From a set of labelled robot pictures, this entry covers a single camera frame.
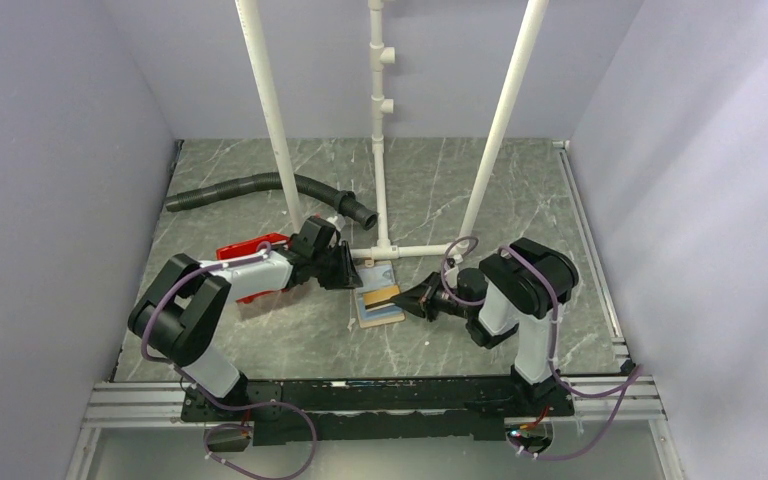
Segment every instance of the white pvc pipe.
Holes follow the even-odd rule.
[[[266,118],[266,128],[269,130],[269,140],[275,153],[275,164],[284,188],[287,200],[287,212],[293,222],[293,230],[302,228],[302,208],[299,202],[299,192],[296,188],[293,163],[290,160],[290,150],[287,148],[287,137],[284,134],[284,122],[281,121],[281,111],[278,108],[278,95],[275,93],[275,82],[272,79],[272,67],[266,52],[266,40],[263,37],[263,26],[260,23],[260,12],[257,0],[236,0],[237,14],[240,26],[246,39],[246,49],[249,52],[257,93],[263,106],[263,116]]]
[[[419,245],[417,247],[399,247],[400,257],[424,257],[426,255],[443,255],[449,244],[446,245]]]
[[[387,189],[384,181],[384,113],[385,111],[387,113],[392,112],[393,102],[384,98],[384,63],[393,63],[395,61],[395,52],[392,48],[384,48],[381,20],[382,8],[382,0],[369,0],[369,66],[370,70],[372,70],[372,155],[375,164],[375,209],[378,210],[377,246],[389,248]]]
[[[419,245],[416,247],[372,247],[353,248],[352,258],[371,258],[372,260],[395,260],[403,257],[424,257],[443,255],[449,245]]]
[[[375,161],[375,209],[378,211],[378,246],[390,246],[389,227],[387,225],[387,189],[384,183],[384,144],[372,143],[372,155]]]
[[[499,104],[496,106],[496,114],[493,116],[490,134],[487,136],[487,144],[484,146],[484,154],[481,156],[481,164],[478,167],[475,184],[472,186],[472,194],[466,206],[466,214],[464,214],[459,237],[472,234],[472,227],[475,226],[481,201],[484,199],[487,184],[490,182],[493,165],[499,155],[499,147],[505,137],[505,130],[508,128],[511,112],[513,112],[516,104],[516,97],[520,86],[522,86],[522,78],[525,75],[528,60],[531,58],[531,52],[534,50],[534,43],[537,40],[537,33],[540,31],[540,24],[543,22],[543,15],[546,13],[548,3],[549,0],[528,0],[528,5],[525,7],[525,15],[522,17],[522,25],[514,46],[514,53],[508,66],[508,73],[505,75],[505,83],[502,85],[502,94],[499,96]]]

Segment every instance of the horizontal pipe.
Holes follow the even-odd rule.
[[[415,247],[372,247],[353,248],[352,258],[369,258],[372,260],[395,260],[405,257],[436,257],[443,255],[449,245],[418,245]]]

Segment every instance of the red tool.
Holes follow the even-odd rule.
[[[227,247],[222,247],[216,249],[216,259],[217,260],[227,260],[229,258],[236,258],[236,257],[242,257],[244,255],[251,255],[255,252],[257,252],[257,246],[260,245],[263,242],[269,242],[272,245],[287,243],[290,240],[290,237],[287,237],[285,235],[281,235],[280,233],[268,233],[266,235],[253,238],[251,240],[246,240],[245,242],[235,243],[233,245],[228,245]],[[255,293],[254,295],[249,295],[248,297],[237,299],[237,303],[243,302],[246,305],[253,302],[255,298],[266,295],[267,293],[273,293],[275,290],[267,290],[265,292]]]

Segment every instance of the marble floor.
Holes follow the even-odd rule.
[[[373,161],[368,139],[289,140],[296,172],[357,193],[375,208]],[[396,138],[385,145],[390,238],[400,246],[453,240],[475,179],[484,139]],[[275,170],[270,143],[257,140],[188,140],[169,193]],[[332,213],[302,197],[305,215]],[[196,210],[160,215],[140,289],[172,255],[213,259],[217,247],[268,232],[289,234],[282,192],[264,192]],[[588,264],[586,247],[557,152],[547,139],[502,144],[475,224],[481,239],[467,266],[521,236],[566,253],[581,284],[566,309],[559,365],[563,373],[616,372],[611,329]],[[354,248],[375,242],[376,231],[349,222],[343,232]],[[394,261],[405,289],[438,268],[439,258]],[[442,315],[436,322],[408,316],[398,324],[360,329],[352,320],[349,292],[319,289],[315,282],[250,305],[228,305],[215,344],[249,378],[380,377],[502,374],[516,356],[517,339],[493,350],[475,346],[464,321]],[[144,362],[139,339],[128,333],[116,381],[173,380],[165,365]]]

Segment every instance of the black base bar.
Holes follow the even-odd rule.
[[[546,406],[550,407],[551,417],[574,414],[572,399],[565,390],[555,388],[532,404],[510,375],[250,381],[248,390],[251,403],[275,399],[312,412],[323,440],[452,435],[501,440],[505,417],[537,417]],[[425,412],[387,412],[394,410]],[[310,438],[306,424],[295,413],[276,407],[260,408],[252,411],[251,418],[255,421],[257,445]],[[198,391],[187,391],[182,421],[242,419],[243,413],[219,411]]]

